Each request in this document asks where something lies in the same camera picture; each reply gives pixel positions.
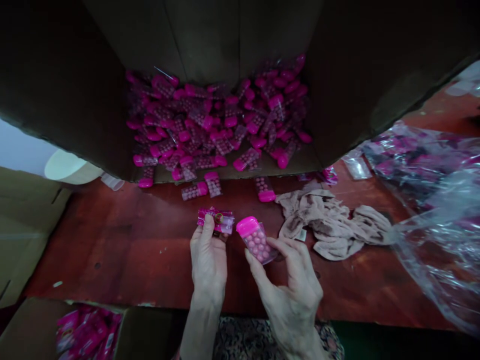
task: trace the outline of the finger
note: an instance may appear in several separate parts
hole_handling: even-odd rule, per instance
[[[301,281],[306,274],[298,251],[287,243],[271,237],[267,237],[266,241],[272,248],[277,249],[285,257],[289,278]]]
[[[305,269],[306,274],[312,277],[316,277],[308,247],[303,242],[299,242],[293,239],[282,237],[281,240],[290,245],[290,247],[294,248],[300,254],[301,262],[303,263],[303,268]]]
[[[214,234],[214,218],[210,214],[205,215],[205,223],[203,224],[203,231],[201,232],[200,242],[209,243]]]
[[[268,294],[271,293],[273,285],[267,277],[264,267],[256,257],[252,256],[248,249],[245,249],[245,258],[250,265],[250,271],[255,279],[256,285],[258,286],[260,296],[262,298],[268,297]]]

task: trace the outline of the forearm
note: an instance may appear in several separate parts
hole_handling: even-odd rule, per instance
[[[211,360],[224,295],[211,298],[193,292],[180,345],[182,360]]]

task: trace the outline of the cardboard box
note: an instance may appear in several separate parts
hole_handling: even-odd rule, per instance
[[[125,68],[235,86],[267,57],[306,52],[314,143],[285,170],[265,156],[262,174],[276,176],[331,165],[480,51],[478,1],[74,0],[11,2],[2,13],[0,117],[126,181],[139,171]],[[220,173],[251,176],[231,166]],[[172,179],[159,170],[155,181]]]
[[[0,359],[57,360],[57,320],[75,309],[75,304],[63,301],[28,298],[0,337]],[[172,319],[168,312],[143,307],[115,311],[123,312],[123,320],[114,360],[167,359]]]
[[[70,194],[56,181],[0,167],[0,308],[17,301]]]

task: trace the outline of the wooden table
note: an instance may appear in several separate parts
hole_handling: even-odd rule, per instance
[[[445,98],[446,95],[437,94],[405,120],[419,127],[423,124],[435,130],[480,136],[478,128],[462,119],[466,105],[445,107],[452,99],[459,101]],[[468,98],[470,116],[477,115],[478,105],[478,99]],[[432,109],[421,114],[428,107]],[[395,223],[408,217],[376,177],[353,181],[342,161],[334,167],[339,183],[330,190],[345,205],[372,206],[389,213]],[[295,176],[272,178],[271,182],[277,194],[305,184]],[[223,181],[223,196],[204,196],[188,202],[181,197],[181,188],[185,186],[161,184],[141,190],[127,183],[113,192],[96,180],[81,187],[52,234],[25,295],[188,309],[193,292],[189,240],[196,228],[198,208],[232,210],[238,220],[255,216],[264,223],[267,234],[274,237],[284,221],[279,205],[258,201],[252,179]],[[310,248],[314,244],[311,231],[306,244]],[[227,242],[228,280],[223,311],[262,317],[265,310],[245,260],[244,247],[237,234]],[[423,295],[390,247],[366,245],[339,262],[325,260],[315,252],[311,259],[324,290],[318,309],[322,319],[454,328]],[[286,283],[284,261],[274,261],[265,269],[274,284]],[[53,287],[60,281],[62,285]]]

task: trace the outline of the plastic bag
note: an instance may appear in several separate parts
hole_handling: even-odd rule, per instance
[[[424,203],[432,209],[390,231],[411,277],[443,316],[480,337],[480,164],[444,177]]]

